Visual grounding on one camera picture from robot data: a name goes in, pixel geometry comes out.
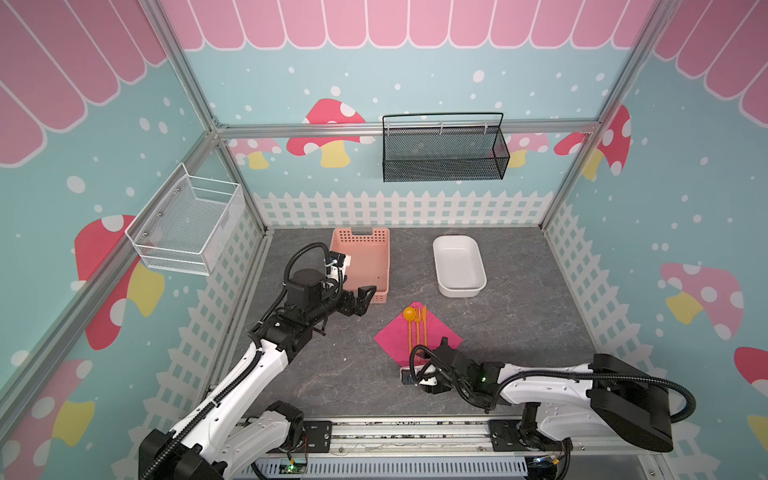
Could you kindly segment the yellow plastic spoon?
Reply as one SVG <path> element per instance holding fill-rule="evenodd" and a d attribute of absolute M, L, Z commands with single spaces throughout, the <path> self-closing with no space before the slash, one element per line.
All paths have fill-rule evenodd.
<path fill-rule="evenodd" d="M 415 344 L 415 329 L 414 329 L 414 314 L 415 314 L 415 308 L 413 306 L 409 306 L 404 309 L 403 311 L 403 318 L 406 321 L 407 324 L 407 342 L 408 342 L 408 352 L 411 352 L 414 348 Z"/>

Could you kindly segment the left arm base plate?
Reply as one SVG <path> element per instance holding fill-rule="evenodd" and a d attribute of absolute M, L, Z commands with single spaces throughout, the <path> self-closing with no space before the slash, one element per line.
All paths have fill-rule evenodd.
<path fill-rule="evenodd" d="M 291 454 L 328 453 L 332 438 L 331 421 L 301 421 L 292 425 L 286 439 L 286 450 Z"/>

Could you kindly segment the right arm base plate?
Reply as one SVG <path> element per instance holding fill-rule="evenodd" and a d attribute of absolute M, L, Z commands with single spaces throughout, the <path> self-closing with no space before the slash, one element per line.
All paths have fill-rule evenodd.
<path fill-rule="evenodd" d="M 514 419 L 492 419 L 488 422 L 493 451 L 570 453 L 570 440 L 557 441 L 540 433 L 531 423 Z"/>

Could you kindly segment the magenta paper napkin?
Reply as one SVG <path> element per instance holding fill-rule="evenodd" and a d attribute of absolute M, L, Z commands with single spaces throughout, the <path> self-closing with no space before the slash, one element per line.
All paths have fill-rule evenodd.
<path fill-rule="evenodd" d="M 421 308 L 419 302 L 412 303 L 410 306 Z M 374 336 L 374 341 L 385 351 L 385 353 L 400 367 L 409 365 L 411 352 L 408 352 L 407 342 L 407 324 L 403 318 L 403 311 L 394 320 L 392 320 L 384 329 Z M 428 309 L 428 349 L 435 350 L 442 340 L 457 348 L 463 339 L 444 324 L 435 314 Z M 421 343 L 423 345 L 423 332 L 421 325 Z"/>

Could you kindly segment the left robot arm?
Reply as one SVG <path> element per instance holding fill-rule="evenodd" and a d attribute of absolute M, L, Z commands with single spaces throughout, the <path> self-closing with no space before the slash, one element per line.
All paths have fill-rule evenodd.
<path fill-rule="evenodd" d="M 376 293 L 349 291 L 351 258 L 323 242 L 310 243 L 288 261 L 277 298 L 248 333 L 249 347 L 224 379 L 183 419 L 141 442 L 141 479 L 233 479 L 271 450 L 291 453 L 304 439 L 304 414 L 282 401 L 243 428 L 237 425 L 263 390 L 334 313 L 363 316 Z"/>

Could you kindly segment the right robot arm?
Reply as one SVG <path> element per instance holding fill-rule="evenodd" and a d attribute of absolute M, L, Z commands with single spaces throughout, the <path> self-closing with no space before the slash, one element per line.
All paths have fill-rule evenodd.
<path fill-rule="evenodd" d="M 562 368 L 478 363 L 442 341 L 415 346 L 401 371 L 406 385 L 437 395 L 453 391 L 486 413 L 502 404 L 523 408 L 518 434 L 529 449 L 575 437 L 613 434 L 647 451 L 673 449 L 672 427 L 696 410 L 684 386 L 648 375 L 609 354 Z"/>

